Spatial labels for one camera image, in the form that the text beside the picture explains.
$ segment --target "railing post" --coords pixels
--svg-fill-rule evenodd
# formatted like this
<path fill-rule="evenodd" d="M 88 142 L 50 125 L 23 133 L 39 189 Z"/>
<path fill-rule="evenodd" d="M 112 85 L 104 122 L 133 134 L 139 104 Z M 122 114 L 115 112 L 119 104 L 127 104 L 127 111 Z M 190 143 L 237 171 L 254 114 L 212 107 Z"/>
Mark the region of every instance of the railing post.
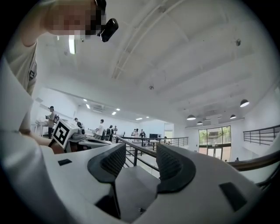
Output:
<path fill-rule="evenodd" d="M 134 151 L 134 163 L 133 163 L 133 166 L 137 166 L 137 154 L 138 154 L 138 150 L 135 149 L 135 151 Z"/>

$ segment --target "backpack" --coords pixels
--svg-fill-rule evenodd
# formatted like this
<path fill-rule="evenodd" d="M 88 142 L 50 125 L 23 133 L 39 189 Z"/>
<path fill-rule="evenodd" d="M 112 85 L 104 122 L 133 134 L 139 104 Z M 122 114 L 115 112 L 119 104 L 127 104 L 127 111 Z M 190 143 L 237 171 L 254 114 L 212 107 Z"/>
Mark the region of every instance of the backpack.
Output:
<path fill-rule="evenodd" d="M 54 122 L 55 124 L 57 124 L 57 122 L 58 122 L 59 119 L 60 119 L 60 117 L 59 117 L 57 114 L 55 114 L 54 119 L 53 119 L 53 122 Z"/>
<path fill-rule="evenodd" d="M 106 130 L 106 135 L 111 135 L 111 129 L 110 129 L 110 128 L 108 128 L 108 129 Z"/>

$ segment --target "fluorescent light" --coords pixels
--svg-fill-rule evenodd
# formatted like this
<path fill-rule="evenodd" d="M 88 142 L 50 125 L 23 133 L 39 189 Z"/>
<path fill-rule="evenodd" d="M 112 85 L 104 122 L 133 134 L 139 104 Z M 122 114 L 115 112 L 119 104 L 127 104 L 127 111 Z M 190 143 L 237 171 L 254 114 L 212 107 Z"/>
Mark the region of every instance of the fluorescent light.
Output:
<path fill-rule="evenodd" d="M 240 103 L 240 107 L 245 107 L 249 104 L 250 102 L 246 99 L 242 100 L 241 103 Z"/>
<path fill-rule="evenodd" d="M 196 117 L 195 117 L 194 115 L 190 115 L 190 116 L 188 116 L 188 118 L 187 118 L 187 120 L 189 120 L 189 121 L 195 120 L 195 119 L 196 119 Z"/>
<path fill-rule="evenodd" d="M 71 54 L 76 53 L 76 44 L 75 44 L 74 35 L 69 35 L 69 51 Z"/>

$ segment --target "hand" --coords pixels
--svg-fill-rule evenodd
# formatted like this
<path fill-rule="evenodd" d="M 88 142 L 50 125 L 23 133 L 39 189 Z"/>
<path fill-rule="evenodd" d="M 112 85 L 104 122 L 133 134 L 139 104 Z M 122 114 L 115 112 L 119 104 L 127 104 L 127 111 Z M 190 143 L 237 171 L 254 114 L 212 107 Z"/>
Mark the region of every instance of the hand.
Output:
<path fill-rule="evenodd" d="M 51 146 L 51 149 L 53 150 L 54 154 L 63 154 L 64 153 L 64 149 L 57 142 L 55 142 Z"/>

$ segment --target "dome pendant light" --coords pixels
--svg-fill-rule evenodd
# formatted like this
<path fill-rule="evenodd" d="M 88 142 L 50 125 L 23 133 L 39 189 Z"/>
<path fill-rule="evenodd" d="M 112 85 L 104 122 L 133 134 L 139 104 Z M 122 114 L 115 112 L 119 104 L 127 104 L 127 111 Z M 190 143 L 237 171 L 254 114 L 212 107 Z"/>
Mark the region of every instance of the dome pendant light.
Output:
<path fill-rule="evenodd" d="M 190 116 L 188 116 L 188 118 L 187 118 L 187 120 L 189 120 L 189 121 L 195 120 L 195 119 L 196 119 L 196 117 L 195 117 L 194 115 L 190 115 Z"/>
<path fill-rule="evenodd" d="M 246 99 L 242 100 L 241 103 L 240 103 L 240 107 L 245 107 L 249 104 L 250 102 Z"/>

